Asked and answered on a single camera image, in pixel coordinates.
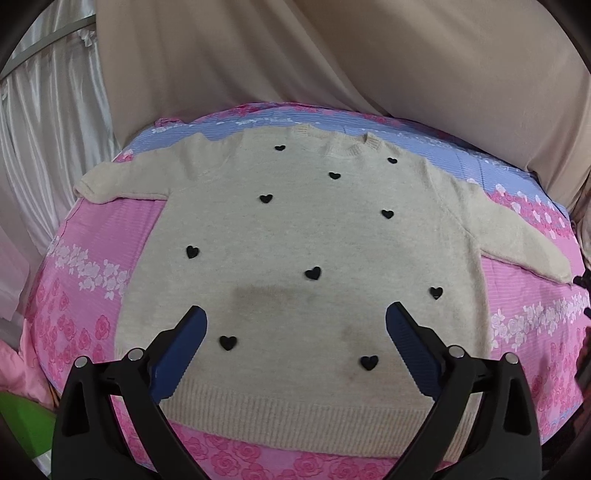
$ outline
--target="bedsheet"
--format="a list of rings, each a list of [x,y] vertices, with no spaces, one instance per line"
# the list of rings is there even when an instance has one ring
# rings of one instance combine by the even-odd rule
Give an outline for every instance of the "bedsheet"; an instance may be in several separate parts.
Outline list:
[[[115,161],[130,161],[140,152],[169,146],[195,132],[217,140],[244,128],[297,123],[351,135],[371,131],[460,179],[479,183],[493,201],[513,209],[550,238],[570,260],[573,274],[583,272],[566,211],[550,201],[531,174],[413,122],[297,104],[251,104],[190,124],[161,119],[141,132]],[[80,200],[61,225],[35,279],[25,325],[36,361],[59,391],[78,355],[88,355],[94,362],[113,359],[125,289],[163,207],[163,201],[118,199],[93,205]],[[492,358],[506,351],[519,355],[537,408],[540,435],[546,441],[582,402],[573,375],[588,324],[583,309],[589,297],[581,288],[559,286],[514,265],[483,257],[482,267],[491,308]],[[115,408],[132,453],[149,465],[124,405],[116,401]],[[287,452],[179,424],[173,423],[173,428],[212,479],[374,480],[395,462]]]

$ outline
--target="pink cloth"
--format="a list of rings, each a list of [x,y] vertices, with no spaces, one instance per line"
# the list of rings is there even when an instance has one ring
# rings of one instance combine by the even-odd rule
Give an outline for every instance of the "pink cloth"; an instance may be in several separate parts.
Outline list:
[[[132,151],[117,161],[128,161]],[[502,185],[493,201],[512,208],[544,232],[569,258],[573,274],[584,270],[568,222],[551,204],[511,196]],[[164,202],[119,199],[105,205],[81,201],[60,227],[30,298],[26,329],[39,363],[62,390],[73,360],[113,359],[113,338],[131,273]],[[543,440],[555,433],[582,398],[574,382],[575,360],[589,321],[586,292],[559,286],[514,265],[482,258],[491,307],[492,357],[515,351],[537,407]],[[138,461],[149,464],[121,402],[115,402],[124,435]],[[344,458],[288,452],[210,436],[173,423],[173,428],[213,480],[316,480],[381,478],[395,459]]]
[[[0,340],[0,390],[36,401],[52,410],[54,404],[49,383],[39,366],[30,335],[31,330],[25,328],[18,353]]]

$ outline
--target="cream sweater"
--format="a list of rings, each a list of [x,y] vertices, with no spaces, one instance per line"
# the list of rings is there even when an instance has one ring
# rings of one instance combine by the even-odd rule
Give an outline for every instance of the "cream sweater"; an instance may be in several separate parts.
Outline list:
[[[196,134],[130,163],[100,164],[76,191],[94,203],[168,200],[116,332],[123,355],[191,305],[206,311],[206,338],[161,404],[167,417],[280,449],[402,454],[432,401],[388,337],[392,302],[486,358],[481,254],[556,282],[572,278],[558,248],[478,185],[371,134],[308,125],[217,142]],[[443,295],[436,300],[431,287]],[[226,350],[222,336],[236,345]],[[373,355],[367,370],[360,359]],[[474,413],[472,403],[448,459]]]

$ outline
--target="sweater sleeve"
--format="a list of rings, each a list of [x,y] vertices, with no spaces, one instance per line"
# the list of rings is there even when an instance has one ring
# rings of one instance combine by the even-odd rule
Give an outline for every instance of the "sweater sleeve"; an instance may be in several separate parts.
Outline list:
[[[489,199],[480,185],[458,180],[425,162],[442,206],[476,239],[485,256],[558,283],[572,282],[569,260],[544,234],[513,210]]]
[[[189,186],[224,160],[220,141],[194,134],[176,144],[138,154],[125,163],[98,164],[74,186],[74,192],[92,203],[116,198],[166,200],[172,190]]]

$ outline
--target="screw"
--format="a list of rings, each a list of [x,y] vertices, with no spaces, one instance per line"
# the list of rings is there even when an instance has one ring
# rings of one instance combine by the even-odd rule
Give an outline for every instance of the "screw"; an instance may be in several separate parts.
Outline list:
[[[449,349],[448,349],[449,354],[453,357],[453,358],[462,358],[464,356],[464,354],[466,353],[464,351],[464,349],[461,346],[458,345],[452,345]]]
[[[143,356],[144,356],[144,351],[141,348],[134,348],[133,350],[130,350],[129,353],[127,354],[127,358],[129,358],[132,362],[139,360]]]
[[[88,363],[88,358],[86,358],[85,356],[79,356],[75,361],[74,361],[74,366],[76,368],[82,368],[83,366],[85,366]]]
[[[507,360],[511,365],[517,365],[519,363],[519,358],[517,355],[511,352],[505,355],[505,360]]]

